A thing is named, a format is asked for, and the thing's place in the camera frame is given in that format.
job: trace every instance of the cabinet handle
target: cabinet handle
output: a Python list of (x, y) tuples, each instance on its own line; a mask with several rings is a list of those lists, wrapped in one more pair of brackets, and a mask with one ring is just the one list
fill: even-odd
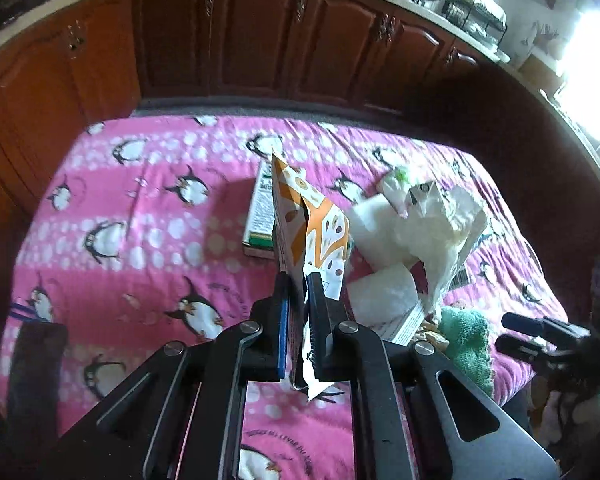
[(395, 35), (395, 16), (391, 18), (391, 21), (389, 22), (389, 24), (386, 27), (385, 40), (386, 40), (387, 45), (389, 45), (389, 43), (391, 43), (393, 41), (394, 35)]
[(376, 36), (376, 41), (384, 40), (386, 36), (386, 30), (389, 26), (389, 15), (385, 14), (380, 21), (380, 26), (378, 27), (378, 35)]
[(456, 50), (456, 48), (454, 46), (451, 47), (451, 50), (446, 55), (445, 66), (451, 66), (451, 64), (454, 62), (454, 57), (456, 56), (457, 53), (458, 53), (458, 51)]
[(306, 0), (296, 1), (296, 22), (300, 23), (304, 18), (304, 9), (306, 8)]
[(213, 9), (214, 1), (213, 0), (205, 0), (205, 13), (208, 18), (211, 17), (211, 10)]

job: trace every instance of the barcode label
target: barcode label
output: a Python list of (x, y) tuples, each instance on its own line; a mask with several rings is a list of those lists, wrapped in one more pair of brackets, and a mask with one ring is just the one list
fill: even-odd
[(466, 267), (462, 266), (460, 267), (460, 270), (458, 270), (458, 273), (451, 280), (449, 290), (456, 290), (456, 288), (469, 285), (470, 283), (471, 279), (469, 278), (469, 273), (467, 272)]

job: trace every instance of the dish rack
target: dish rack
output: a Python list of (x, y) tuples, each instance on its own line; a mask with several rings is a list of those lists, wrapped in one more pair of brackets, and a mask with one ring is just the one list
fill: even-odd
[(486, 32), (490, 27), (495, 29), (497, 32), (501, 33), (500, 39), (497, 40), (498, 43), (496, 43), (497, 47), (500, 47), (502, 38), (504, 38), (504, 35), (507, 33), (506, 24), (503, 24), (498, 18), (482, 7), (476, 7), (475, 4), (464, 0), (445, 0), (441, 14), (456, 27), (462, 28), (462, 30), (465, 30), (467, 33), (468, 31), (465, 27), (470, 16), (476, 23), (483, 23)]

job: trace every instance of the white tissue paper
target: white tissue paper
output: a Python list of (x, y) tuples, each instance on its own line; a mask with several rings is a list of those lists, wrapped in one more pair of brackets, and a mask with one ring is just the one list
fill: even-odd
[(418, 303), (416, 283), (403, 264), (349, 283), (347, 291), (356, 321), (365, 326), (401, 318)]
[(345, 215), (356, 248), (374, 272), (393, 264), (404, 264), (410, 269), (417, 263), (418, 259), (404, 248), (396, 247), (393, 230), (400, 217), (383, 195), (356, 204)]
[(409, 190), (407, 218), (395, 219), (395, 241), (424, 264), (428, 294), (422, 306), (435, 323), (440, 321), (443, 294), (486, 225), (482, 207), (461, 187), (451, 189), (447, 197), (434, 181)]

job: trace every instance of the snack bag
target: snack bag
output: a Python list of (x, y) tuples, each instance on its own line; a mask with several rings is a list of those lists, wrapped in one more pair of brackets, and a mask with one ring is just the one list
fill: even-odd
[(324, 295), (332, 300), (340, 298), (349, 220), (301, 173), (275, 154), (271, 157), (271, 169), (278, 264), (280, 270), (289, 274), (295, 289), (289, 306), (287, 335), (291, 378), (298, 388), (309, 386), (311, 399), (330, 384), (318, 383), (311, 377), (313, 367), (307, 362), (310, 344), (304, 277), (320, 272)]

